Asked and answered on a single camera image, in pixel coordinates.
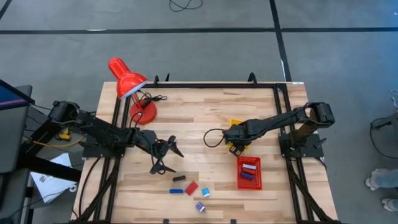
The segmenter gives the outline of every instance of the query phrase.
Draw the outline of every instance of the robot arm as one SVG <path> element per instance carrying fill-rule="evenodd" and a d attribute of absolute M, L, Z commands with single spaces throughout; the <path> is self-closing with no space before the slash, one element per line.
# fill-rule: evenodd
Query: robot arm
<path fill-rule="evenodd" d="M 305 109 L 310 108 L 310 116 Z M 296 148 L 304 144 L 307 137 L 318 128 L 327 128 L 335 122 L 330 105 L 327 103 L 307 103 L 294 108 L 292 111 L 266 119 L 249 119 L 239 125 L 232 125 L 223 131 L 225 143 L 232 143 L 229 151 L 239 156 L 244 147 L 250 145 L 257 138 L 261 138 L 266 132 L 296 123 L 303 123 L 300 129 L 289 133 L 290 147 Z"/>
<path fill-rule="evenodd" d="M 175 136 L 171 136 L 165 141 L 157 139 L 156 133 L 151 130 L 119 128 L 81 110 L 76 103 L 54 101 L 48 117 L 51 122 L 63 128 L 70 128 L 74 132 L 91 136 L 95 140 L 94 143 L 81 142 L 80 144 L 83 147 L 90 147 L 93 151 L 102 149 L 109 152 L 112 157 L 120 157 L 123 156 L 127 147 L 137 146 L 151 155 L 153 165 L 150 170 L 151 174 L 164 174 L 165 171 L 175 172 L 162 162 L 168 150 L 183 157 L 175 143 Z"/>

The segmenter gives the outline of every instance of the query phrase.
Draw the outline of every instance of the sneaker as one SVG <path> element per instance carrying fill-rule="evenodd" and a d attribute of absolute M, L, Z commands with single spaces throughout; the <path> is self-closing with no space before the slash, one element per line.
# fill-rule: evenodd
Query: sneaker
<path fill-rule="evenodd" d="M 387 172 L 387 169 L 376 169 L 372 172 L 371 177 L 365 180 L 365 185 L 371 190 L 377 190 L 379 186 L 375 183 L 375 178 L 378 174 Z"/>
<path fill-rule="evenodd" d="M 392 205 L 392 199 L 390 198 L 385 198 L 381 200 L 381 203 L 383 203 L 383 208 L 386 209 L 389 212 L 398 212 L 398 209 L 394 208 Z"/>

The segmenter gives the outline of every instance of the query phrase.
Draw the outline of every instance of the yellow object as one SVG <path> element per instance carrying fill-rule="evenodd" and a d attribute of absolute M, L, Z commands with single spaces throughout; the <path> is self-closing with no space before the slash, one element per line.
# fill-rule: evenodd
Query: yellow object
<path fill-rule="evenodd" d="M 72 146 L 78 144 L 81 140 L 83 140 L 83 138 L 85 138 L 85 135 L 82 135 L 81 138 L 79 140 L 75 141 L 74 143 L 64 144 L 64 145 L 50 145 L 50 144 L 46 144 L 46 143 L 42 143 L 42 142 L 38 142 L 38 141 L 33 141 L 33 143 L 39 144 L 42 146 L 47 146 L 47 147 L 64 148 L 64 147 L 72 147 Z"/>
<path fill-rule="evenodd" d="M 229 127 L 231 127 L 234 124 L 238 125 L 238 124 L 240 124 L 242 122 L 243 121 L 238 120 L 238 119 L 231 119 L 231 121 L 229 121 Z M 227 146 L 228 146 L 228 148 L 232 147 L 232 143 L 228 143 Z M 249 149 L 249 146 L 245 146 L 244 147 L 244 150 L 248 150 L 248 149 Z"/>
<path fill-rule="evenodd" d="M 60 139 L 65 141 L 70 141 L 72 137 L 70 136 L 69 128 L 65 129 L 62 134 L 58 135 Z"/>

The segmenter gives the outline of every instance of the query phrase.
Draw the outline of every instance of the red basket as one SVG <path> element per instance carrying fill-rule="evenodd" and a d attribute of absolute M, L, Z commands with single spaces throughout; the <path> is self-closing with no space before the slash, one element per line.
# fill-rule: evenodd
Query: red basket
<path fill-rule="evenodd" d="M 254 174 L 254 180 L 247 180 L 241 177 L 242 165 L 256 166 L 256 174 Z M 236 168 L 238 173 L 238 189 L 249 189 L 249 190 L 261 190 L 261 160 L 259 157 L 247 157 L 239 156 L 236 159 Z"/>

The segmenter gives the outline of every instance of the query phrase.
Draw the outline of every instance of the paper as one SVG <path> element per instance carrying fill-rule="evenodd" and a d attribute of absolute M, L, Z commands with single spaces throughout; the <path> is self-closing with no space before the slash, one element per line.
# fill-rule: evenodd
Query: paper
<path fill-rule="evenodd" d="M 51 162 L 61 164 L 67 167 L 71 167 L 70 160 L 69 160 L 69 155 L 67 153 L 64 153 L 54 159 L 51 160 Z M 30 174 L 33 177 L 33 180 L 43 198 L 44 203 L 49 203 L 56 197 L 58 197 L 60 194 L 62 194 L 63 190 L 69 189 L 69 187 L 73 186 L 76 184 L 76 182 L 72 182 L 69 180 L 62 180 L 58 179 L 49 175 L 44 175 L 44 174 L 39 174 L 36 172 L 30 172 Z"/>

